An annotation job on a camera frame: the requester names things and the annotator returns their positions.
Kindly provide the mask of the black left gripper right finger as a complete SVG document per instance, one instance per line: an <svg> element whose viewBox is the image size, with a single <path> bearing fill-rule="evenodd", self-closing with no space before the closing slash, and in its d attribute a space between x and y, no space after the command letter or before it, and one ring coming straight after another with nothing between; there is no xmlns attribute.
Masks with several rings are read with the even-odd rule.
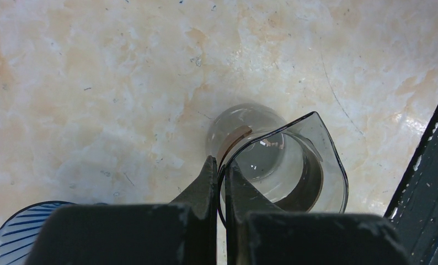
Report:
<svg viewBox="0 0 438 265"><path fill-rule="evenodd" d="M408 264L390 222L370 214L293 213L225 167L228 264Z"/></svg>

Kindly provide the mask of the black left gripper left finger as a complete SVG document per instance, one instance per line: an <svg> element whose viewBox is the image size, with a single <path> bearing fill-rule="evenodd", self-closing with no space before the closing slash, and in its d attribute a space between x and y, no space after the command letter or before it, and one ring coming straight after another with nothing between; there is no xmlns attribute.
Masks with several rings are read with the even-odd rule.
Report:
<svg viewBox="0 0 438 265"><path fill-rule="evenodd" d="M166 204L71 205L45 221L26 264L216 264L217 162Z"/></svg>

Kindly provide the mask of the clear glass carafe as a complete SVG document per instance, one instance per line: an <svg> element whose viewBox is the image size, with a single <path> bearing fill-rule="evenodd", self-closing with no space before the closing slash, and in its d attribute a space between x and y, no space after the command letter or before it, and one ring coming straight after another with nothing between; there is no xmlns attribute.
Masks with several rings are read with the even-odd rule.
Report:
<svg viewBox="0 0 438 265"><path fill-rule="evenodd" d="M343 213L346 171L317 112L292 122L258 103L222 112L206 136L206 154L236 165L267 200L284 211Z"/></svg>

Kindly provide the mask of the blue glass dripper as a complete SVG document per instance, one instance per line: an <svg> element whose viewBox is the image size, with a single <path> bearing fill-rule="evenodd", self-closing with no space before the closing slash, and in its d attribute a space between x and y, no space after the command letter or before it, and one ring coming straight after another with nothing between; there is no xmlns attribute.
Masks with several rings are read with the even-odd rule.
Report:
<svg viewBox="0 0 438 265"><path fill-rule="evenodd" d="M24 264L49 216L71 202L36 203L12 215L0 228L0 264Z"/></svg>

